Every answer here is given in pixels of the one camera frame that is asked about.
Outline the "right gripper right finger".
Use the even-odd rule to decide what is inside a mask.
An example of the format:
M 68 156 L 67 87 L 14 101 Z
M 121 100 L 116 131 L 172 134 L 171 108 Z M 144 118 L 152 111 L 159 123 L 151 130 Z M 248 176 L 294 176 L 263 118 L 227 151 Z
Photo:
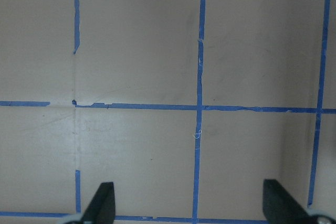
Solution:
M 263 214 L 271 224 L 315 223 L 276 179 L 265 179 L 262 191 Z

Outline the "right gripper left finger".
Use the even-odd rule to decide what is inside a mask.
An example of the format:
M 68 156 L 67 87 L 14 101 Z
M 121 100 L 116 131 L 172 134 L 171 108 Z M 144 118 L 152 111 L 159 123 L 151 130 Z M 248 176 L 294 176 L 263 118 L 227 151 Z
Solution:
M 101 183 L 83 213 L 81 223 L 113 224 L 116 216 L 115 203 L 113 182 Z

